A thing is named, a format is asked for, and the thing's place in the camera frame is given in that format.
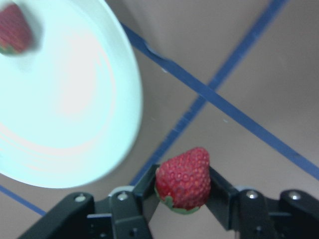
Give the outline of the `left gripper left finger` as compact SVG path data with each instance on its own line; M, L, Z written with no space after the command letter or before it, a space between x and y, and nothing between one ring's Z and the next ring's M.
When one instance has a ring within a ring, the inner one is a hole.
M109 194L113 238L153 238L149 222L160 202L155 193L158 168L159 165L152 165L136 185L118 187Z

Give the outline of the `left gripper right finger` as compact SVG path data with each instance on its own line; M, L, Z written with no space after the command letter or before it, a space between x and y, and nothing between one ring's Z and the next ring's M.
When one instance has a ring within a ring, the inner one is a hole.
M208 209L236 239L275 239L266 198L253 189L237 190L216 170L209 168L211 190Z

